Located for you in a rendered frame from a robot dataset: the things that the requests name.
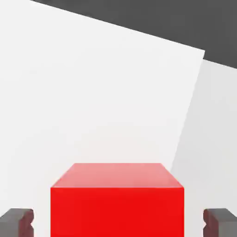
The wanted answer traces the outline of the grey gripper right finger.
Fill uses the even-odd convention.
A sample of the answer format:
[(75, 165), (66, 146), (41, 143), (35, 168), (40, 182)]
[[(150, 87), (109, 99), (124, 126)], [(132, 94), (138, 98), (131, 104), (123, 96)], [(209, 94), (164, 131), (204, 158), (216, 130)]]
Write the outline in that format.
[(203, 220), (203, 237), (237, 237), (237, 217), (228, 209), (205, 209)]

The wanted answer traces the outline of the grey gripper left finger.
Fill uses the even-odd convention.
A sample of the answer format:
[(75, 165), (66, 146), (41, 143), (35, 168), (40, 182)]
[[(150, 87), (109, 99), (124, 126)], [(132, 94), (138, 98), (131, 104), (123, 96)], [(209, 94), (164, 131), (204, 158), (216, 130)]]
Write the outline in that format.
[(34, 211), (11, 208), (0, 217), (0, 237), (34, 237)]

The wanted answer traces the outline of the small red cube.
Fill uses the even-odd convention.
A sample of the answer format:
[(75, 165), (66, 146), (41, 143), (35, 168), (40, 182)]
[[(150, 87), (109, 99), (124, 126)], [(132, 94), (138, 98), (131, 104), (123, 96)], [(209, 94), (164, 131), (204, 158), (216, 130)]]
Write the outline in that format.
[(184, 237), (184, 187), (160, 163), (76, 163), (50, 189), (50, 237)]

